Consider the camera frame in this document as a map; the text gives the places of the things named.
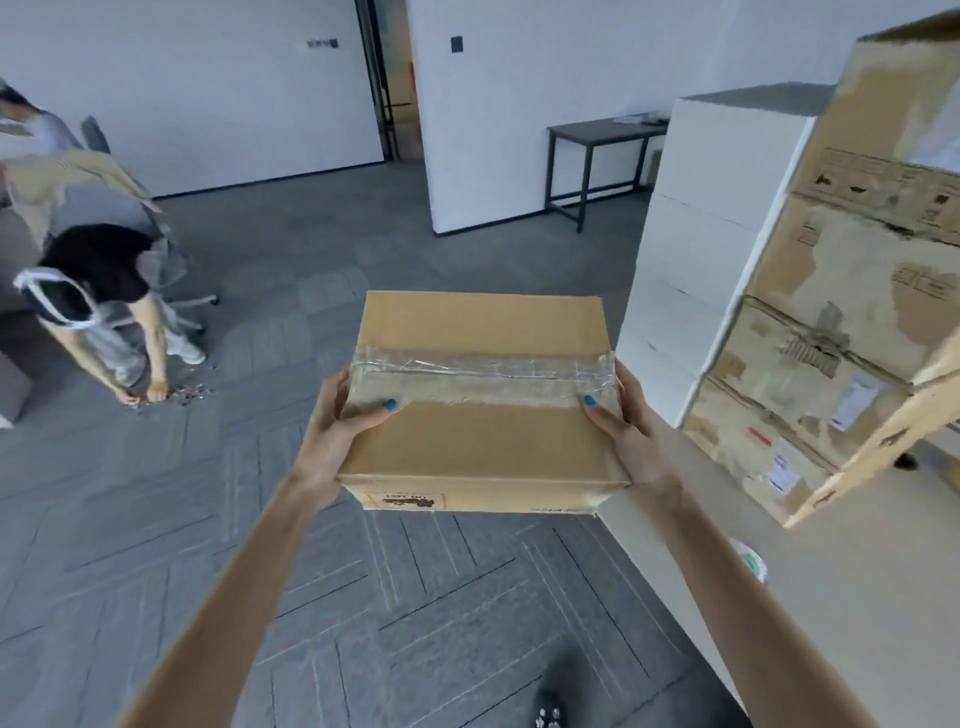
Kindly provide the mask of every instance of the white sneaker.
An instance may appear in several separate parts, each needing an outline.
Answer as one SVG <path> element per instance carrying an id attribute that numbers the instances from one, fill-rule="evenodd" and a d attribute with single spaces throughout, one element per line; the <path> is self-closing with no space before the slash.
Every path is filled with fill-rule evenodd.
<path id="1" fill-rule="evenodd" d="M 146 371 L 147 357 L 143 354 L 139 354 L 136 358 L 136 362 L 130 367 L 126 367 L 124 369 L 114 369 L 113 378 L 116 379 L 117 384 L 119 384 L 121 387 L 128 389 L 133 387 Z"/>
<path id="2" fill-rule="evenodd" d="M 202 364 L 206 360 L 206 354 L 196 344 L 190 342 L 186 336 L 167 336 L 167 353 L 171 356 L 179 356 L 187 364 Z"/>

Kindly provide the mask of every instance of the red label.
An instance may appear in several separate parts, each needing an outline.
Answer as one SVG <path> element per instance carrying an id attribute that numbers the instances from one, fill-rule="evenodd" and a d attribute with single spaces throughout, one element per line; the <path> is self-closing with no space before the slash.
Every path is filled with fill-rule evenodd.
<path id="1" fill-rule="evenodd" d="M 767 440 L 767 438 L 765 438 L 763 435 L 761 435 L 759 432 L 757 432 L 757 431 L 756 431 L 755 429 L 753 429 L 752 427 L 750 427 L 750 428 L 747 430 L 747 432 L 749 432 L 749 433 L 752 434 L 754 437 L 756 437 L 761 443 L 763 443 L 763 444 L 764 444 L 765 446 L 767 446 L 768 448 L 769 448 L 771 445 L 773 445 L 772 442 L 770 442 L 769 440 Z"/>

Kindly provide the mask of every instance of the white label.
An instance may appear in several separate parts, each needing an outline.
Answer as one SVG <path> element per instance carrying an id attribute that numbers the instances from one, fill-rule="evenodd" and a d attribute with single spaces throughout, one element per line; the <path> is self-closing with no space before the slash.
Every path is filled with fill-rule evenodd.
<path id="1" fill-rule="evenodd" d="M 770 485 L 779 490 L 784 495 L 793 490 L 793 487 L 803 478 L 799 473 L 790 470 L 788 457 L 801 457 L 804 460 L 806 456 L 789 443 L 780 442 L 777 449 L 774 450 L 774 465 L 764 477 Z"/>
<path id="2" fill-rule="evenodd" d="M 864 372 L 857 372 L 847 391 L 833 408 L 830 424 L 841 432 L 846 432 L 856 422 L 856 418 L 873 404 L 881 389 L 883 389 L 883 382 L 879 379 Z"/>

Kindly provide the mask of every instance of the clear tape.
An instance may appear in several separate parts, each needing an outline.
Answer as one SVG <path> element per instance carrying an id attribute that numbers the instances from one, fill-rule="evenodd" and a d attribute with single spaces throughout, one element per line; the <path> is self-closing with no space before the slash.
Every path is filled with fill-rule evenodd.
<path id="1" fill-rule="evenodd" d="M 613 354 L 600 356 L 490 356 L 489 354 L 415 352 L 358 347 L 350 369 L 355 378 L 367 373 L 479 376 L 495 379 L 539 379 L 576 383 L 580 392 L 605 387 L 616 391 Z"/>

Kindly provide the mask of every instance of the cardboard box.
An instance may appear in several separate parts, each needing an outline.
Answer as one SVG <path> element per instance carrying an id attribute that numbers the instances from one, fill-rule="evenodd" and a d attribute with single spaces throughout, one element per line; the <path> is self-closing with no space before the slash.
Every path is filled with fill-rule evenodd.
<path id="1" fill-rule="evenodd" d="M 960 243 L 960 11 L 857 41 L 791 191 Z"/>
<path id="2" fill-rule="evenodd" d="M 903 381 L 960 369 L 960 248 L 791 195 L 746 292 Z"/>
<path id="3" fill-rule="evenodd" d="M 887 447 L 838 472 L 776 415 L 710 378 L 686 416 L 684 433 L 787 527 L 886 468 L 903 450 Z"/>
<path id="4" fill-rule="evenodd" d="M 365 508 L 592 513 L 629 484 L 584 394 L 619 410 L 598 298 L 371 291 L 348 406 L 396 398 L 340 480 Z"/>
<path id="5" fill-rule="evenodd" d="M 955 377 L 921 387 L 904 384 L 750 299 L 710 376 L 780 417 L 838 469 L 876 457 L 883 443 L 905 429 L 916 440 L 925 434 L 919 430 L 932 431 L 960 407 L 960 400 L 948 401 L 960 395 Z"/>

